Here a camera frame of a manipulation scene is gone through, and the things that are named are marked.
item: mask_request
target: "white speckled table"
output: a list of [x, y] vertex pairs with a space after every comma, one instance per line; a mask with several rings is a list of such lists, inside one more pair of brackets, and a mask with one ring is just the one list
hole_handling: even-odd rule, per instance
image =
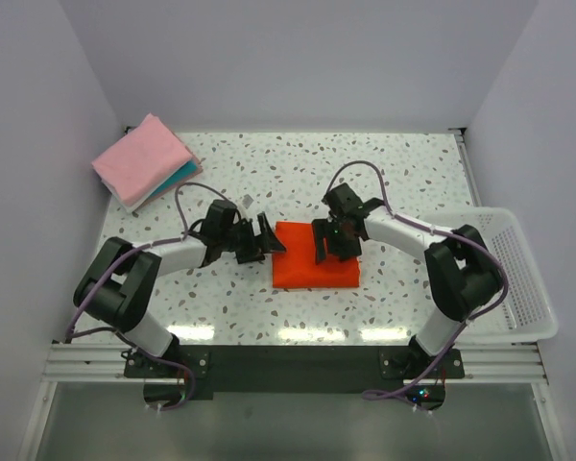
[[[253, 198], [251, 217], [310, 222], [325, 217], [320, 200], [334, 172], [354, 159], [380, 168], [397, 210], [412, 215], [470, 205], [468, 182], [452, 134], [380, 133], [182, 133], [201, 159], [197, 181], [225, 191], [235, 202]], [[367, 200], [379, 197], [374, 174], [355, 166], [342, 174]], [[181, 202], [190, 222], [204, 217], [213, 200], [189, 187]], [[119, 235], [149, 241], [178, 235], [173, 196], [130, 215], [115, 200], [108, 206], [101, 242]], [[156, 282], [151, 312], [184, 343], [389, 344], [405, 343], [434, 305], [426, 269], [388, 245], [367, 242], [358, 289], [275, 290], [272, 263], [237, 265], [224, 255], [211, 266], [171, 274]], [[99, 323], [83, 316], [78, 329]], [[80, 340], [112, 343], [108, 333]]]

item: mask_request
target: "pink towel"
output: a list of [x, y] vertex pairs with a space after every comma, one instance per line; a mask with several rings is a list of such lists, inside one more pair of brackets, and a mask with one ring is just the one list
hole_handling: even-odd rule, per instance
[[191, 158], [192, 153], [160, 119], [148, 114], [137, 128], [92, 161], [92, 166], [120, 201], [132, 206]]

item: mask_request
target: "gray floor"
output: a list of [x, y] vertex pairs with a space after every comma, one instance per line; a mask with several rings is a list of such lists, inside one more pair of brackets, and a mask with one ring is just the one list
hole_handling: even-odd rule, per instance
[[139, 384], [62, 384], [40, 460], [546, 460], [529, 385], [449, 386], [432, 417], [358, 396], [223, 394], [159, 417]]

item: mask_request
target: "teal cloth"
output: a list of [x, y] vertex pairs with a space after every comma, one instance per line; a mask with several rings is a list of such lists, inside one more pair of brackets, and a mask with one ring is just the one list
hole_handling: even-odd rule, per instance
[[168, 180], [159, 185], [157, 189], [152, 193], [152, 195], [150, 195], [150, 197], [163, 194], [167, 189], [170, 189], [178, 182], [185, 180], [188, 176], [195, 173], [196, 170], [197, 166], [195, 161], [194, 160], [188, 161], [185, 165], [182, 166], [182, 168], [173, 173], [173, 176], [171, 176]]

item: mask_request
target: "folded red cloth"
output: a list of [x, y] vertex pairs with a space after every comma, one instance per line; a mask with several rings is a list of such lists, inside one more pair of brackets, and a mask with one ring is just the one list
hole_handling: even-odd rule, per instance
[[328, 255], [316, 264], [316, 244], [311, 224], [276, 224], [276, 235], [286, 253], [273, 254], [274, 288], [348, 288], [359, 286], [360, 267], [353, 257], [340, 262]]

